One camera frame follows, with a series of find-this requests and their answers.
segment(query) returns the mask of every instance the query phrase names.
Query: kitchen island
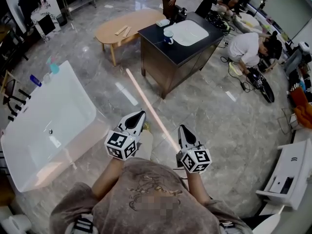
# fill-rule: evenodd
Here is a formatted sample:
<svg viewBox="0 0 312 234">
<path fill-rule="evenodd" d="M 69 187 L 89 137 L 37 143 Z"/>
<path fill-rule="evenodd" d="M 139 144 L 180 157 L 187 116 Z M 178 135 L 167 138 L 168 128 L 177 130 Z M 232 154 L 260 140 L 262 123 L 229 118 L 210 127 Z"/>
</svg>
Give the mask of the kitchen island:
<svg viewBox="0 0 312 234">
<path fill-rule="evenodd" d="M 147 71 L 159 84 L 163 99 L 204 67 L 223 38 L 220 30 L 194 12 L 188 13 L 186 20 L 194 21 L 209 35 L 190 46 L 183 46 L 176 41 L 172 45 L 163 42 L 166 27 L 153 24 L 138 32 L 141 36 L 141 73 L 145 76 Z"/>
</svg>

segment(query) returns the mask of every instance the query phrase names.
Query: wooden coffee table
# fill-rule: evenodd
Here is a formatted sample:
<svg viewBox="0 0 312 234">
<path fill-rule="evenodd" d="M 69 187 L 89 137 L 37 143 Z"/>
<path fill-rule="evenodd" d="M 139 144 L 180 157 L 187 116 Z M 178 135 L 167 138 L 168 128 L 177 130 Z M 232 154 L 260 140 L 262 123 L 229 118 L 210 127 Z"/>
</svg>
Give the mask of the wooden coffee table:
<svg viewBox="0 0 312 234">
<path fill-rule="evenodd" d="M 114 49 L 124 45 L 139 37 L 137 33 L 139 30 L 144 29 L 158 20 L 165 19 L 166 17 L 159 11 L 153 9 L 142 9 L 138 11 L 131 12 L 120 18 L 116 18 L 105 22 L 96 30 L 96 38 L 102 44 L 102 49 L 104 49 L 104 44 L 110 44 L 113 64 L 116 66 Z M 123 26 L 131 27 L 130 32 L 127 37 L 123 37 L 123 32 L 118 36 L 115 33 L 121 29 Z"/>
</svg>

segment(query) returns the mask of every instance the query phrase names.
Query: black pants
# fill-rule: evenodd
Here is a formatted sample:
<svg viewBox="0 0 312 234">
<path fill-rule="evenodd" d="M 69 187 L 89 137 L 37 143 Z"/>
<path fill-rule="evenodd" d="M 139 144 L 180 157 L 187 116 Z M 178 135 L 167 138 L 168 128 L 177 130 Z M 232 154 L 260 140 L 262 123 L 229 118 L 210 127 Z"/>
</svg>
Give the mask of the black pants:
<svg viewBox="0 0 312 234">
<path fill-rule="evenodd" d="M 169 6 L 170 0 L 162 0 L 162 7 L 163 7 L 163 14 L 164 16 L 169 19 L 172 18 L 174 15 L 174 11 L 175 11 L 175 6 Z"/>
<path fill-rule="evenodd" d="M 201 16 L 202 18 L 206 18 L 208 12 L 211 10 L 213 5 L 213 0 L 203 0 L 199 7 L 196 9 L 195 13 Z"/>
</svg>

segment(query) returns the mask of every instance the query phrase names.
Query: black countertop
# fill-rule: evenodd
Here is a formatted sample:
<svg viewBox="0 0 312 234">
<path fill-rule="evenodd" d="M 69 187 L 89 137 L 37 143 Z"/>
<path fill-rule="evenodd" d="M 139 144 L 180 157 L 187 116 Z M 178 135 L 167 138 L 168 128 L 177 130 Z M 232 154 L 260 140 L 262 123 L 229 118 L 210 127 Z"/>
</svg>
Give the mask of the black countertop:
<svg viewBox="0 0 312 234">
<path fill-rule="evenodd" d="M 181 66 L 192 57 L 202 52 L 212 44 L 219 42 L 223 38 L 223 34 L 220 30 L 215 28 L 211 23 L 197 15 L 195 12 L 188 13 L 186 19 L 196 22 L 199 26 L 205 29 L 209 35 L 191 46 L 182 46 L 176 41 L 174 41 L 172 45 L 168 45 L 163 42 L 163 32 L 166 26 L 159 27 L 156 24 L 153 24 L 145 29 L 140 30 L 138 33 L 141 35 L 141 37 L 145 38 L 152 45 L 154 45 L 175 65 Z"/>
</svg>

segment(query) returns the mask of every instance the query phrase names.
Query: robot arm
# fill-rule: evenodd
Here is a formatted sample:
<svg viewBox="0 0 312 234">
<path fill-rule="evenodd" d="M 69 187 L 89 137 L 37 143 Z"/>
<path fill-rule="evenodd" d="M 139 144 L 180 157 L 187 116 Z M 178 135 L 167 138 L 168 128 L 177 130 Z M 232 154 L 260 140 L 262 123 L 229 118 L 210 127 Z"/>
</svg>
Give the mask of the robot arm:
<svg viewBox="0 0 312 234">
<path fill-rule="evenodd" d="M 178 138 L 181 147 L 181 151 L 176 155 L 178 167 L 184 166 L 189 173 L 206 171 L 212 162 L 211 156 L 198 135 L 185 125 L 180 125 Z"/>
<path fill-rule="evenodd" d="M 119 132 L 110 130 L 106 140 L 105 148 L 109 156 L 127 160 L 138 149 L 143 125 L 146 120 L 144 111 L 134 112 L 121 119 L 117 128 Z"/>
</svg>

